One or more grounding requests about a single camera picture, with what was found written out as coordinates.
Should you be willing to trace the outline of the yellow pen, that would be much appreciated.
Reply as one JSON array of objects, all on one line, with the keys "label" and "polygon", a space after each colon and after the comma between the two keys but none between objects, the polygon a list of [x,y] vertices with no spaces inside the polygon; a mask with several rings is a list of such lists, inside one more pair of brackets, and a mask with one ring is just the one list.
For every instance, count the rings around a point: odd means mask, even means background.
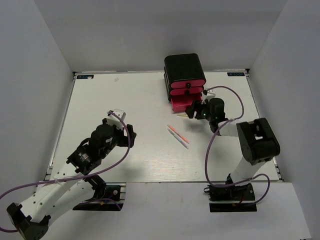
[{"label": "yellow pen", "polygon": [[187,117],[188,118],[188,115],[185,114],[185,113],[179,113],[176,115],[177,117]]}]

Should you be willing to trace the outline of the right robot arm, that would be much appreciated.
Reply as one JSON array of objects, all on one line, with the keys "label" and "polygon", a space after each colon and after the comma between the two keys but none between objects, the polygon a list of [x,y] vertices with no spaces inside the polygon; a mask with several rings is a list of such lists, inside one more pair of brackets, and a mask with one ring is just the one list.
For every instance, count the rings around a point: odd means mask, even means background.
[{"label": "right robot arm", "polygon": [[[280,154],[280,144],[266,118],[251,122],[228,119],[225,103],[221,98],[204,102],[195,100],[186,108],[185,113],[190,119],[207,120],[213,132],[205,154],[205,177],[214,201],[238,199],[251,185],[250,181],[256,178],[257,171]],[[208,175],[209,148],[217,136],[237,137],[242,154],[240,162],[227,176],[225,184],[213,183]]]}]

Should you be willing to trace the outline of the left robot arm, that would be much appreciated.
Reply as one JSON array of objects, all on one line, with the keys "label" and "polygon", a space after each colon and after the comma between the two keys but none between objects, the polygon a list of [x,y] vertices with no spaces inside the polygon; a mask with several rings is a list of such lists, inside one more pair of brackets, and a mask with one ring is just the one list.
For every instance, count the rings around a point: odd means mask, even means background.
[{"label": "left robot arm", "polygon": [[41,188],[36,193],[7,207],[13,233],[25,240],[39,240],[55,220],[77,205],[111,202],[120,207],[114,187],[93,171],[115,147],[134,146],[137,134],[132,125],[124,123],[125,115],[118,109],[109,111],[50,180],[38,182]]}]

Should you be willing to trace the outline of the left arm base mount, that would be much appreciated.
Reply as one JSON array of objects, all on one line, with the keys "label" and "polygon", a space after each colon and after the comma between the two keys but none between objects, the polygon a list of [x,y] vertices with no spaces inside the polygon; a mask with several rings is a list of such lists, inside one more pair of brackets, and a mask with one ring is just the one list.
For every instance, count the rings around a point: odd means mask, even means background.
[{"label": "left arm base mount", "polygon": [[119,212],[122,210],[126,197],[125,183],[107,183],[99,193],[76,205],[73,211]]}]

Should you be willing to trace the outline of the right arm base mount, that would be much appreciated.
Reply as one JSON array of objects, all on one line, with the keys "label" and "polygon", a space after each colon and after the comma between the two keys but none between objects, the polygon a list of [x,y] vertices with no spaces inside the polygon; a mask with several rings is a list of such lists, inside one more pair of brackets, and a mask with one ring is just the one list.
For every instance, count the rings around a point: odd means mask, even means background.
[{"label": "right arm base mount", "polygon": [[257,211],[255,193],[251,183],[225,188],[208,185],[203,191],[208,194],[211,213],[248,213]]}]

